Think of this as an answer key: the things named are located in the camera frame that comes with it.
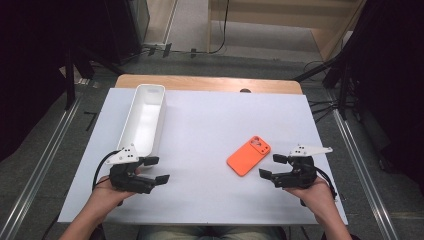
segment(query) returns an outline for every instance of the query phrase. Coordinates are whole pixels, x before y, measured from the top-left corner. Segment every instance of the person's lap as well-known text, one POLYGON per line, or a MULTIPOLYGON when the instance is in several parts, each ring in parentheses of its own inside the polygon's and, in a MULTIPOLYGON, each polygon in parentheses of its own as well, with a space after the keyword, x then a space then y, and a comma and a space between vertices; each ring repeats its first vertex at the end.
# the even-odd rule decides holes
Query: person's lap
POLYGON ((141 226, 139 240, 282 240, 278 227, 141 226))

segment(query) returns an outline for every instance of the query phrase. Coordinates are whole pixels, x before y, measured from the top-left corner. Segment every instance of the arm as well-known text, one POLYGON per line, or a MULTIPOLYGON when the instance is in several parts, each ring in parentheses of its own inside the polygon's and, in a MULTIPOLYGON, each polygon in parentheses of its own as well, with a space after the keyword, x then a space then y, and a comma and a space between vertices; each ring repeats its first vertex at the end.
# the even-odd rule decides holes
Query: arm
POLYGON ((103 222, 106 215, 121 201, 132 195, 134 193, 114 190, 108 178, 102 177, 81 212, 60 239, 89 239, 91 233, 103 222))
POLYGON ((303 200, 314 213, 315 219, 324 228, 328 240, 352 239, 344 225, 327 182, 318 177, 308 189, 285 189, 303 200))

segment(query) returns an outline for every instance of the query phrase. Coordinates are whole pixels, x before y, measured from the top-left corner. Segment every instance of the black curtain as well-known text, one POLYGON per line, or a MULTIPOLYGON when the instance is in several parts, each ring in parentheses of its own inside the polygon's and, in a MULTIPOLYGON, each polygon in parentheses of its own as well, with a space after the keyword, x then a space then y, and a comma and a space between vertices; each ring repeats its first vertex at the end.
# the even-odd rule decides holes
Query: black curtain
POLYGON ((382 156, 424 189, 424 1, 369 0, 364 11, 348 56, 356 94, 390 140, 382 156))
POLYGON ((59 1, 0 6, 0 161, 10 156, 65 90, 59 1))

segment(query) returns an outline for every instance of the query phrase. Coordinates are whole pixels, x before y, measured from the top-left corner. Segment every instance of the tripod leg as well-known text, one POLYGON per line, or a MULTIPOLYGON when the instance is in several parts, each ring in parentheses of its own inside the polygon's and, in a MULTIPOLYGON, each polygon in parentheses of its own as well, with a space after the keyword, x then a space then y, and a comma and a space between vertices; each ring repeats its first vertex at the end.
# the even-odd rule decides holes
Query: tripod leg
POLYGON ((325 62, 325 63, 323 63, 323 64, 321 64, 321 65, 319 65, 315 68, 312 68, 311 70, 293 78, 293 80, 295 80, 297 82, 301 82, 303 80, 306 80, 306 79, 314 76, 315 74, 318 74, 318 73, 326 70, 327 68, 332 67, 333 65, 337 64, 338 62, 339 62, 339 57, 336 56, 336 57, 328 60, 327 62, 325 62))
POLYGON ((347 98, 347 90, 350 81, 350 66, 349 63, 344 64, 343 75, 341 79, 340 85, 340 95, 339 95, 339 113, 342 116, 343 120, 346 120, 346 98, 347 98))
POLYGON ((124 71, 122 71, 121 69, 119 69, 118 67, 115 67, 112 63, 110 63, 109 61, 107 61, 106 59, 98 56, 97 54, 91 52, 90 50, 79 46, 79 49, 86 54, 88 57, 92 58, 94 61, 102 64, 103 66, 105 66, 106 68, 108 68, 109 70, 111 70, 112 72, 116 73, 116 75, 120 76, 122 74, 125 74, 124 71))
POLYGON ((65 110, 69 110, 75 101, 75 85, 74 85, 74 66, 72 61, 71 49, 68 47, 65 54, 65 70, 66 70, 66 106, 65 110))
POLYGON ((81 74, 81 77, 86 79, 93 79, 94 70, 90 65, 90 60, 88 57, 82 54, 81 51, 78 51, 75 47, 72 50, 72 59, 74 65, 78 72, 81 74))

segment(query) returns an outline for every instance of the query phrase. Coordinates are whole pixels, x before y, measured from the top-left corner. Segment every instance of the wire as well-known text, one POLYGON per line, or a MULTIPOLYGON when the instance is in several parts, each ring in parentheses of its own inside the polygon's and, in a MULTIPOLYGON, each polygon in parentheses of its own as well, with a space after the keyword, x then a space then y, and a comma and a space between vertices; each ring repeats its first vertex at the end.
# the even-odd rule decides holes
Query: wire
POLYGON ((56 217, 53 219, 53 221, 50 223, 49 227, 46 229, 46 231, 43 234, 43 237, 41 238, 42 240, 47 239, 47 235, 49 235, 50 230, 53 228, 54 224, 57 222, 57 220, 59 219, 59 215, 57 214, 56 217))
MULTIPOLYGON (((218 1, 218 9, 221 9, 221 6, 220 6, 220 1, 218 1)), ((219 16, 219 31, 221 32, 221 35, 223 36, 223 38, 224 38, 224 42, 225 42, 225 36, 226 36, 226 34, 225 34, 225 32, 224 32, 224 30, 223 30, 223 28, 222 28, 222 24, 221 24, 221 16, 219 16)), ((221 53, 221 54, 224 54, 225 52, 227 52, 227 46, 225 46, 224 45, 224 47, 225 47, 225 50, 224 50, 224 52, 223 53, 221 53)))
POLYGON ((323 111, 326 111, 326 110, 332 110, 333 108, 334 108, 333 105, 330 105, 330 106, 328 106, 326 108, 321 108, 321 109, 312 111, 312 114, 317 114, 317 113, 320 113, 320 112, 323 112, 323 111))
POLYGON ((92 185, 92 188, 91 188, 91 190, 94 190, 94 188, 96 187, 96 185, 97 185, 97 177, 98 177, 98 175, 99 175, 99 172, 100 172, 100 169, 102 168, 102 165, 103 165, 103 163, 110 157, 110 156, 112 156, 112 155, 115 155, 115 154, 117 154, 118 152, 120 152, 120 150, 116 150, 116 151, 113 151, 113 152, 110 152, 110 153, 108 153, 101 161, 100 161, 100 163, 99 163, 99 166, 97 166, 97 169, 96 169, 96 173, 94 174, 94 178, 93 178, 93 185, 92 185))
POLYGON ((308 100, 308 102, 309 103, 314 103, 315 105, 318 105, 318 104, 324 104, 324 103, 334 103, 334 102, 336 102, 336 100, 334 100, 334 101, 309 101, 308 100))
POLYGON ((315 120, 315 124, 317 124, 319 121, 321 121, 324 117, 326 117, 332 111, 333 111, 332 108, 328 109, 328 111, 324 115, 322 115, 321 117, 319 117, 318 119, 315 120))
POLYGON ((317 171, 322 176, 322 178, 324 178, 324 180, 327 181, 328 187, 330 188, 331 194, 333 195, 333 199, 336 199, 337 192, 333 186, 333 182, 331 181, 331 178, 327 175, 327 173, 325 173, 323 170, 319 169, 316 166, 312 166, 306 163, 301 163, 299 165, 302 167, 312 168, 313 170, 317 171))
MULTIPOLYGON (((103 163, 110 157, 110 156, 112 156, 112 155, 115 155, 116 153, 118 153, 119 152, 119 150, 117 150, 117 151, 113 151, 113 152, 111 152, 111 153, 109 153, 109 154, 107 154, 101 161, 100 161, 100 163, 99 163, 99 166, 97 167, 97 169, 96 169, 96 173, 94 174, 94 179, 93 179, 93 186, 92 186, 92 190, 94 190, 94 188, 98 185, 98 184, 100 184, 100 183, 102 183, 102 182, 106 182, 107 180, 109 180, 109 178, 106 178, 106 179, 103 179, 102 181, 100 181, 100 182, 98 182, 97 183, 97 176, 99 175, 99 172, 100 172, 100 169, 102 168, 102 165, 103 165, 103 163)), ((43 237, 41 238, 42 240, 46 240, 47 239, 47 236, 48 236, 48 234, 50 233, 50 231, 51 231, 51 229, 53 228, 53 226, 54 226, 54 224, 57 222, 57 220, 59 219, 59 215, 60 215, 60 213, 58 213, 57 215, 56 215, 56 217, 53 219, 53 221, 50 223, 50 225, 49 225, 49 227, 46 229, 46 231, 44 232, 44 234, 43 234, 43 237)))
MULTIPOLYGON (((215 50, 215 51, 212 51, 212 52, 187 52, 187 51, 171 51, 171 50, 169 50, 169 51, 167 51, 167 52, 171 52, 171 53, 181 53, 181 54, 200 54, 200 55, 212 55, 212 54, 216 54, 216 53, 218 53, 219 51, 221 51, 221 49, 224 47, 224 45, 225 45, 225 40, 226 40, 226 30, 227 30, 227 19, 228 19, 228 8, 229 8, 229 5, 230 5, 230 0, 227 0, 227 6, 226 6, 226 9, 225 9, 225 18, 224 18, 224 32, 223 32, 223 40, 222 40, 222 43, 221 43, 221 46, 217 49, 217 50, 215 50)), ((142 54, 145 54, 145 53, 149 53, 150 52, 150 49, 154 49, 155 51, 157 50, 157 51, 162 51, 162 52, 165 52, 166 50, 163 50, 162 48, 154 48, 154 47, 151 47, 151 48, 149 48, 149 50, 147 50, 147 51, 142 51, 140 54, 142 55, 142 54)))
POLYGON ((291 227, 289 226, 289 240, 291 240, 291 227))
MULTIPOLYGON (((306 73, 306 72, 307 72, 307 71, 306 71, 306 68, 307 68, 310 64, 312 64, 312 63, 323 63, 323 65, 325 66, 325 62, 324 62, 324 61, 312 61, 312 62, 307 63, 307 64, 303 67, 303 73, 306 73)), ((313 78, 311 78, 311 77, 308 77, 308 79, 309 79, 310 81, 312 81, 312 82, 319 81, 319 79, 313 79, 313 78)))
POLYGON ((310 240, 308 233, 306 232, 305 228, 303 226, 300 226, 300 229, 302 230, 303 235, 307 240, 310 240))

